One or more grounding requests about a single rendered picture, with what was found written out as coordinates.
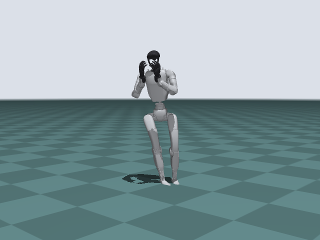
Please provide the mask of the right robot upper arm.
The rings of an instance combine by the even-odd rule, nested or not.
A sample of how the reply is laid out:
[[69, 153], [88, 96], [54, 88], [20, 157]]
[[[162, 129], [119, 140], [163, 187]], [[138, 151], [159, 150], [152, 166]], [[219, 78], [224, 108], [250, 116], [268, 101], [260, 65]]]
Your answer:
[[[145, 73], [144, 73], [144, 75], [145, 75]], [[140, 76], [140, 74], [138, 74], [138, 76], [137, 76], [137, 80], [136, 80], [136, 83], [135, 83], [135, 86], [134, 86], [134, 89], [135, 89], [135, 87], [137, 87], [137, 85], [138, 85], [138, 83], [139, 83], [139, 76]], [[132, 95], [132, 97], [134, 97], [134, 98], [139, 98], [139, 96], [140, 96], [140, 94], [141, 93], [134, 93], [133, 95]]]

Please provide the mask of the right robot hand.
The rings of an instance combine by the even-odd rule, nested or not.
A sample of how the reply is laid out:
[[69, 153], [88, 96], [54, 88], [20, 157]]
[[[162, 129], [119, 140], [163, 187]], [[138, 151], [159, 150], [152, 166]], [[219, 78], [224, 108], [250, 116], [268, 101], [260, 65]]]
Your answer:
[[145, 72], [144, 72], [145, 66], [147, 66], [146, 62], [141, 61], [139, 64], [139, 74], [140, 74], [139, 78], [142, 79], [143, 83], [146, 82], [146, 76], [144, 75], [145, 74]]

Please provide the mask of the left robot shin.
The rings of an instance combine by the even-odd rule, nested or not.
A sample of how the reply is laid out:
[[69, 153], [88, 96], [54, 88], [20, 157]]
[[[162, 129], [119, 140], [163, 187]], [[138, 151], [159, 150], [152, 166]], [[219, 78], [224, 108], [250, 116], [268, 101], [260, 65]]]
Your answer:
[[177, 170], [179, 168], [179, 150], [173, 156], [170, 156], [170, 164], [172, 168], [172, 179], [177, 178]]

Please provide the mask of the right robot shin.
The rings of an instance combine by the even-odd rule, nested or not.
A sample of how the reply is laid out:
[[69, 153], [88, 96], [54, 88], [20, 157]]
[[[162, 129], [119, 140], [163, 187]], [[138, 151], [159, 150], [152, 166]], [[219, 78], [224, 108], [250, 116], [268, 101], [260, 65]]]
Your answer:
[[158, 170], [160, 181], [162, 182], [162, 179], [165, 180], [165, 175], [164, 175], [164, 162], [163, 162], [163, 157], [159, 149], [154, 151], [153, 148], [151, 148], [152, 154], [153, 154], [153, 160], [155, 163], [155, 166]]

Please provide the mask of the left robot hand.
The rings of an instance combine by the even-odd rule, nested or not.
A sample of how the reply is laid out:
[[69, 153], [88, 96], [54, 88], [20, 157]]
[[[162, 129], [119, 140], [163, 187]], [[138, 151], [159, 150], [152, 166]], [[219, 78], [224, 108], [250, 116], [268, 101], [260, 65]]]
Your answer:
[[161, 75], [160, 75], [160, 70], [161, 70], [161, 66], [160, 66], [160, 64], [157, 62], [157, 61], [152, 61], [153, 63], [150, 63], [150, 64], [152, 64], [153, 66], [151, 66], [151, 65], [149, 65], [151, 68], [152, 68], [152, 70], [153, 70], [153, 73], [154, 73], [154, 80], [155, 80], [155, 82], [158, 82], [158, 79], [161, 77]]

